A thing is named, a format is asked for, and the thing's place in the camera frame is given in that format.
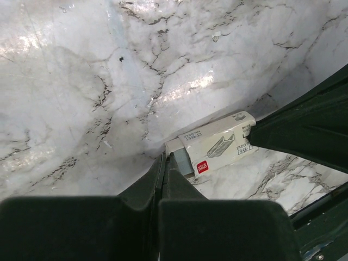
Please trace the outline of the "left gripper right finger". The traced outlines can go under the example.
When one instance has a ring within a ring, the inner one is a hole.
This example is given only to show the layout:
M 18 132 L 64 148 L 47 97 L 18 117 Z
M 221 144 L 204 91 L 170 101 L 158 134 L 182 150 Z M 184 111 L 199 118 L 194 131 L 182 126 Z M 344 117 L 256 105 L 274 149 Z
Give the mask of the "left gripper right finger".
M 209 200 L 166 163 L 160 260 L 301 260 L 288 214 L 268 200 Z

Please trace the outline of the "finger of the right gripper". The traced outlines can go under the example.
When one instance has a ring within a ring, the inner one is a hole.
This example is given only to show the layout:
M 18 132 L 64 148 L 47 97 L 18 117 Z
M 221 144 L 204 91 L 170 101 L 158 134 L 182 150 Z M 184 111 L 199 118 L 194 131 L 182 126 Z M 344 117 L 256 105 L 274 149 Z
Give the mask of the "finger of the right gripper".
M 248 140 L 347 172 L 347 67 L 258 121 Z

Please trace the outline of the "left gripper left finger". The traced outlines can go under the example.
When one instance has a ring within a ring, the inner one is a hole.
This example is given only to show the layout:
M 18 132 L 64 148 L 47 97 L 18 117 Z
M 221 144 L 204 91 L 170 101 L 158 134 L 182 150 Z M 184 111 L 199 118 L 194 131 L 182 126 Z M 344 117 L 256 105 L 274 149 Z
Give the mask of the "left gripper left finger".
M 1 260 L 157 260 L 166 158 L 116 196 L 25 196 L 1 202 Z

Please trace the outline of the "white staple box sleeve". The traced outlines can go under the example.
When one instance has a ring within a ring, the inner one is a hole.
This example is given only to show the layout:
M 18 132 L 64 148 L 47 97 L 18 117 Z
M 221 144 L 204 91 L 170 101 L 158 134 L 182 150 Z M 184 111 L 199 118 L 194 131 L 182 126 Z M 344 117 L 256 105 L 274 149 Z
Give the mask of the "white staple box sleeve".
M 247 139 L 255 125 L 255 118 L 241 111 L 180 135 L 195 177 L 231 165 L 256 151 Z

